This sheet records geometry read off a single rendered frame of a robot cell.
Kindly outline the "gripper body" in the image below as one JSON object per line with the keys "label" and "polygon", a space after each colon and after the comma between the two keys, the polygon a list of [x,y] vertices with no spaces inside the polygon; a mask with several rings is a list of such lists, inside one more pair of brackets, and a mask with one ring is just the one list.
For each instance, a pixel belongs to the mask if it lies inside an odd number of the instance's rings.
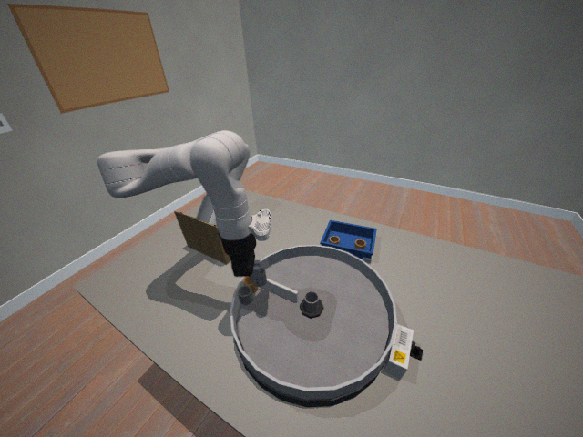
{"label": "gripper body", "polygon": [[216,217],[216,224],[224,251],[230,256],[234,276],[251,276],[255,261],[256,239],[264,241],[269,238],[271,212],[263,209],[252,216],[248,210],[245,215],[236,219],[225,220]]}

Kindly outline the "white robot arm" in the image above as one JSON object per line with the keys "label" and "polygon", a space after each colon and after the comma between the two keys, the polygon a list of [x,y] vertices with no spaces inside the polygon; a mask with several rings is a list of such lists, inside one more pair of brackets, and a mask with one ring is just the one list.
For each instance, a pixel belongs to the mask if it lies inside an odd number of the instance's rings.
{"label": "white robot arm", "polygon": [[[223,130],[174,147],[108,152],[97,158],[97,164],[113,198],[198,178],[207,195],[196,218],[217,226],[216,217],[237,219],[249,210],[239,182],[249,158],[250,148],[242,138]],[[145,172],[142,163],[148,163]]]}

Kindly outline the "blue crate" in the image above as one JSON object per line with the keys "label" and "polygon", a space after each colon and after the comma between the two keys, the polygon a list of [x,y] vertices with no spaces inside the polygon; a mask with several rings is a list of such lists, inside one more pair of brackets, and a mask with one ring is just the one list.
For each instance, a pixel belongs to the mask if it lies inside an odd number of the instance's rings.
{"label": "blue crate", "polygon": [[[355,257],[371,264],[376,230],[375,228],[330,220],[320,244],[349,252]],[[329,243],[331,236],[338,237],[340,239],[340,245]],[[354,242],[357,239],[362,239],[366,242],[365,250],[354,248]]]}

